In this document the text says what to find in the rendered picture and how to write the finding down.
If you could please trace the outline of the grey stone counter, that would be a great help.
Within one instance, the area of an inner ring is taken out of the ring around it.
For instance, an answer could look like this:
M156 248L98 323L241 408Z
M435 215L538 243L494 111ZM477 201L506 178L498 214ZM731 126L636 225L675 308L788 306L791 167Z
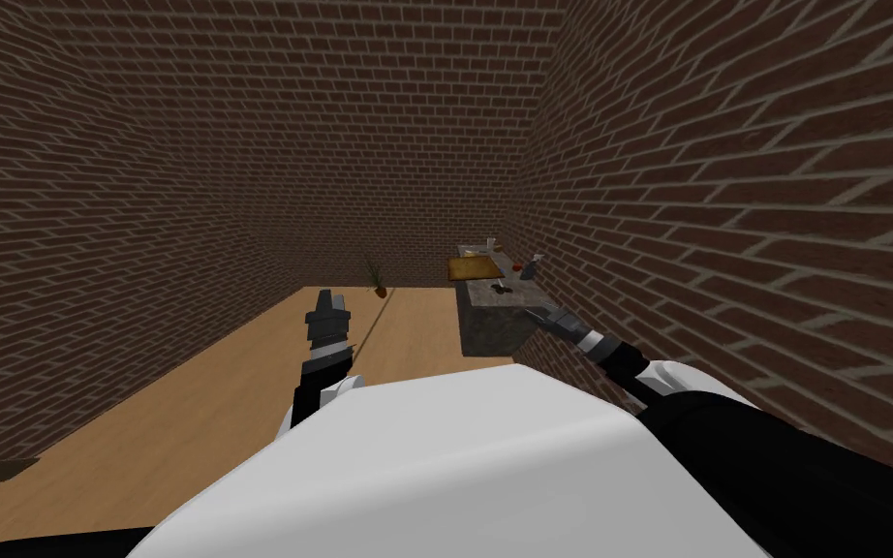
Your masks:
M503 252L488 252L485 245L460 245L457 253L488 256L503 272L499 279L456 281L461 350L465 357L511 357L537 329L530 309L551 303L534 280L522 280L514 262Z

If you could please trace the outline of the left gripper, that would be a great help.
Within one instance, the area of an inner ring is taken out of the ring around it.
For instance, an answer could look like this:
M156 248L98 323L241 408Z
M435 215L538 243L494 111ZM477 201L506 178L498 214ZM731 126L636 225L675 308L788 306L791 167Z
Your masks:
M331 289L320 289L316 310L305 315L310 348L317 350L333 344L347 343L350 318L351 313L344 310L343 295L332 294Z

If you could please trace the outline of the yellow cutting board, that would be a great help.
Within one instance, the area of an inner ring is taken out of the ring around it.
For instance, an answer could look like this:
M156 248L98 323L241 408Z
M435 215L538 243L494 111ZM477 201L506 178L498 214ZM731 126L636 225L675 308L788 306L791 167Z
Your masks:
M504 272L486 255L449 258L447 260L447 280L475 281L493 280L504 277Z

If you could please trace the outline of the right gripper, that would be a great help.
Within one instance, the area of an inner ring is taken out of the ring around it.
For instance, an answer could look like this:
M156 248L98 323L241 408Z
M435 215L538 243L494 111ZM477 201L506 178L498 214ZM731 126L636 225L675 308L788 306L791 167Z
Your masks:
M548 311L540 326L569 342L581 342L593 329L564 308Z

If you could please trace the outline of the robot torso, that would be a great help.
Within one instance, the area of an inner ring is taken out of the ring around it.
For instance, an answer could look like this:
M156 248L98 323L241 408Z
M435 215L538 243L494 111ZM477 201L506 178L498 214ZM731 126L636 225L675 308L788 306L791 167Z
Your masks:
M518 364L337 396L128 558L769 558L635 416Z

